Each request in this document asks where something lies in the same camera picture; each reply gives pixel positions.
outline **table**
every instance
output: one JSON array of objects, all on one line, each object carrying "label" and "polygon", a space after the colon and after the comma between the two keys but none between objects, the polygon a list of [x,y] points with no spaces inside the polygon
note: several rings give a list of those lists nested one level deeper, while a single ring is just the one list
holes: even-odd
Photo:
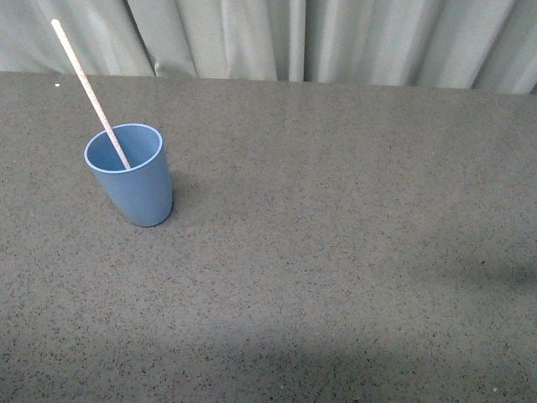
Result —
[{"label": "table", "polygon": [[174,209],[107,199],[75,76],[0,73],[0,401],[537,401],[537,97],[90,81]]}]

